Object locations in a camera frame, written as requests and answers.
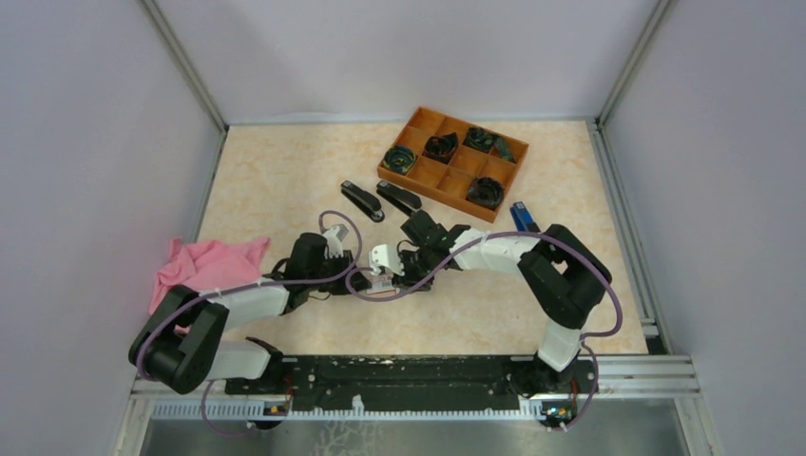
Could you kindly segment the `blue stapler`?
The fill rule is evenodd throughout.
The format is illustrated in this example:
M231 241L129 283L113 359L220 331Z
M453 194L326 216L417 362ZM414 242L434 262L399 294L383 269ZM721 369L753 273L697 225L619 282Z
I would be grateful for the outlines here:
M517 231L532 233L542 232L539 225L533 219L526 205L522 201L514 202L509 208L509 213Z

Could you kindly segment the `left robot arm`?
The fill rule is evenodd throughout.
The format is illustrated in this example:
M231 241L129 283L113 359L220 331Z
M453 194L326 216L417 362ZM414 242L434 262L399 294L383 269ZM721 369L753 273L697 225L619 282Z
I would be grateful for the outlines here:
M228 290L170 288L134 339L129 362L143 379L187 394L207 381L246 379L263 393L285 379L282 353L255 337L225 341L225 332L262 318L290 313L310 293L344 295L355 266L343 246L343 224L303 233L292 253L267 275Z

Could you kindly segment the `red white staple box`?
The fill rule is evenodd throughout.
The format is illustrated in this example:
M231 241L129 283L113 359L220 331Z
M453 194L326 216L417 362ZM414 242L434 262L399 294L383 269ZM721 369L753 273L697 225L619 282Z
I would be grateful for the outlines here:
M397 288L393 284L393 275L377 275L369 278L370 287L364 291L365 295L396 294Z

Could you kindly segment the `black stapler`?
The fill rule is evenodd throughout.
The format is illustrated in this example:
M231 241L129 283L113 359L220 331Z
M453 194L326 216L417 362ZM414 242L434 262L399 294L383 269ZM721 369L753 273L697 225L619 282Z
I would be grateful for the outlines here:
M394 208L401 211L407 217L422 208L422 201L415 193L398 187L386 180L381 180L375 192Z
M373 194L363 190L349 180L345 180L340 184L340 192L372 222L380 223L385 219L381 202Z

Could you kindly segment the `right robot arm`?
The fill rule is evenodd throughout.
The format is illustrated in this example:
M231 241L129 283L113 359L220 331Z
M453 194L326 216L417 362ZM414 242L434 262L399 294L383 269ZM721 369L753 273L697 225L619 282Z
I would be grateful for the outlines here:
M445 269L522 278L548 318L536 353L536 381L547 391L569 383L583 329L611 293L612 275L568 228L552 224L542 232L491 233L457 224L447 229L418 210L401 230L413 247L398 253L392 270L395 283L405 288L429 285Z

